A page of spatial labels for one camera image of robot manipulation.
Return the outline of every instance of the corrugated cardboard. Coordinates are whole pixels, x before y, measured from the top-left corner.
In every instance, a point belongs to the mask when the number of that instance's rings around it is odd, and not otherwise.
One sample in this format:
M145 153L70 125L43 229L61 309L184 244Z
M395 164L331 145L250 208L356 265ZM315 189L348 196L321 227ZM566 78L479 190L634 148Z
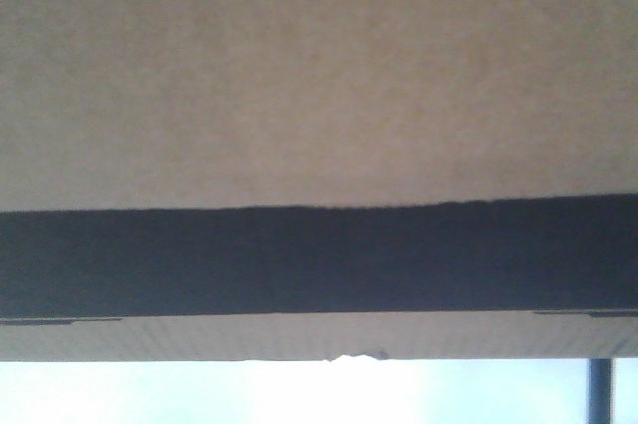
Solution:
M2 0L0 210L638 190L637 0Z
M321 360L638 356L638 317L523 311L127 317L0 324L0 360Z

